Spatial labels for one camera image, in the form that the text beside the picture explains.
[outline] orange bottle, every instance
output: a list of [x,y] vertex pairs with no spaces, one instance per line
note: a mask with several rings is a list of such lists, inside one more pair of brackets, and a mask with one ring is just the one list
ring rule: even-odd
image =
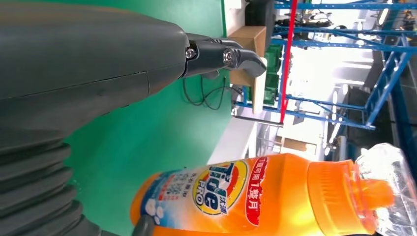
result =
[[373,210],[391,205],[382,180],[362,180],[352,161],[282,154],[156,174],[130,217],[154,218],[154,236],[343,236],[375,232]]

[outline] green backdrop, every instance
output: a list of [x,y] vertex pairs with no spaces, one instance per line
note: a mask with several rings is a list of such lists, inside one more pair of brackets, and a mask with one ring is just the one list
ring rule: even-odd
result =
[[[185,31],[224,35],[222,0],[61,0],[123,8],[174,22]],[[223,85],[223,77],[205,81],[206,91]],[[190,96],[201,98],[200,77],[187,79]],[[218,104],[220,92],[210,102]],[[67,141],[74,168],[72,182],[85,215],[103,229],[130,235],[129,207],[151,174],[205,165],[231,112],[226,92],[218,111],[188,104],[178,80],[159,94],[99,117]]]

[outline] red pole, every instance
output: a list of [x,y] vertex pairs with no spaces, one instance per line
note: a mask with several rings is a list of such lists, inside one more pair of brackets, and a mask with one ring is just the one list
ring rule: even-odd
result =
[[290,14],[290,28],[288,30],[288,41],[287,45],[285,46],[285,55],[284,55],[284,71],[283,71],[283,80],[284,84],[282,86],[282,94],[281,94],[281,123],[284,122],[285,111],[287,110],[288,102],[285,101],[286,93],[287,93],[287,81],[288,75],[290,74],[290,60],[291,60],[291,45],[293,44],[293,36],[294,36],[294,26],[296,21],[296,13],[297,13],[297,0],[291,0],[291,14]]

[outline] black cable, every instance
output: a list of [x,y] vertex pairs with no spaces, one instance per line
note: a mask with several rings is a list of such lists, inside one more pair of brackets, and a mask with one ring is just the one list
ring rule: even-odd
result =
[[[201,101],[195,102],[193,100],[191,100],[190,96],[187,93],[187,88],[186,88],[186,80],[187,78],[183,78],[182,79],[182,88],[184,89],[184,95],[187,98],[188,102],[194,106],[202,106],[203,104],[205,104],[208,108],[212,109],[212,110],[219,110],[221,107],[221,104],[223,102],[223,95],[224,95],[224,91],[229,89],[229,90],[233,90],[239,94],[242,95],[242,92],[239,89],[233,88],[233,87],[229,87],[226,86],[226,77],[223,77],[223,86],[215,88],[213,90],[211,90],[210,92],[208,92],[207,94],[204,93],[204,86],[203,86],[203,77],[201,77],[200,80],[200,88],[201,88],[201,95],[203,97],[203,99]],[[212,95],[215,91],[221,89],[221,97],[220,97],[220,101],[217,107],[212,107],[208,102],[207,102],[207,98]]]

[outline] cardboard box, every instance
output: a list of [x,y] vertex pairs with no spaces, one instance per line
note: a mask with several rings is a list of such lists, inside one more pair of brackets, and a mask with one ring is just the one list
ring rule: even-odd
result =
[[[242,47],[254,51],[260,57],[264,57],[266,36],[267,28],[265,26],[243,26],[232,33],[229,38],[238,42]],[[231,71],[230,81],[235,85],[255,86],[255,78],[242,70]]]

